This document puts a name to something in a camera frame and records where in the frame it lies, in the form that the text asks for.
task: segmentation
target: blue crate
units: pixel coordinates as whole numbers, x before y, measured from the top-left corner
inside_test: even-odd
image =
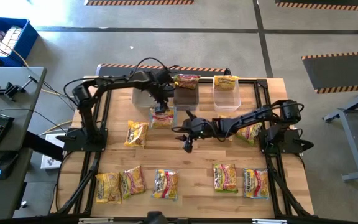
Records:
[[[28,19],[11,19],[0,17],[0,31],[7,32],[12,26],[23,28],[13,49],[24,59],[26,59],[32,46],[35,43],[35,40],[37,40],[38,33],[30,25],[30,20]],[[4,63],[4,66],[7,67],[24,66],[23,61],[14,52],[11,52],[11,57],[0,57],[0,59]]]

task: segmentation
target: wooden tabletop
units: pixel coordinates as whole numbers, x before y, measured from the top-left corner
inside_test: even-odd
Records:
[[[272,102],[287,99],[284,81],[281,78],[268,78],[268,88]],[[252,85],[240,85],[242,104],[229,114],[214,111],[212,84],[200,84],[200,103],[195,114],[206,119],[219,115],[237,116],[256,108]],[[127,121],[148,121],[149,110],[136,108],[131,103],[132,89],[112,92],[109,116],[106,127],[109,137],[106,150],[102,153],[99,173],[118,172],[135,166],[142,166],[147,191],[123,200],[121,205],[93,203],[93,217],[145,217],[148,211],[161,211],[166,217],[193,218],[273,218],[271,199],[250,199],[243,197],[243,168],[266,168],[266,161],[259,145],[250,146],[234,137],[233,142],[219,142],[216,139],[196,141],[193,152],[186,153],[182,142],[175,139],[178,134],[169,129],[150,129],[144,148],[126,147]],[[184,111],[177,113],[177,125],[187,119]],[[80,116],[75,113],[73,127],[80,127]],[[74,152],[65,161],[60,175],[58,202],[62,206],[78,185],[84,152]],[[283,166],[288,188],[304,209],[313,213],[305,171],[299,158],[283,154]],[[214,191],[212,165],[235,164],[239,192],[218,193]],[[156,169],[179,171],[178,200],[152,198]],[[276,186],[280,208],[284,212],[282,192]],[[85,206],[88,188],[84,191],[81,209]]]

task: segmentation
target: concrete floor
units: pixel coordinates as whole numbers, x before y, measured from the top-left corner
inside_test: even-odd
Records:
[[[0,16],[26,17],[34,26],[257,29],[252,0],[196,0],[192,6],[84,6],[81,0],[6,4],[17,10],[2,10]],[[278,8],[273,0],[259,0],[259,4],[265,29],[358,30],[358,12]],[[240,77],[266,77],[258,34],[39,34],[27,61],[46,67],[46,81],[58,91],[74,78],[93,75],[101,63],[137,63],[145,57],[157,57],[169,65],[229,67]],[[321,120],[357,93],[315,94],[301,62],[302,55],[358,51],[358,35],[267,34],[266,41],[274,77],[284,78],[288,96],[306,105],[297,127],[303,128],[304,139],[314,142],[304,160],[315,214],[358,221],[358,180],[346,184],[341,180],[342,174],[356,171],[344,131],[339,121]],[[44,93],[36,110],[56,123],[70,120],[73,114],[56,96]],[[49,127],[35,115],[30,131],[41,133]],[[48,212],[56,173],[38,170],[38,161],[35,154],[26,177],[31,184],[25,200],[31,209],[18,210],[15,217]],[[44,192],[41,200],[34,197],[39,189]]]

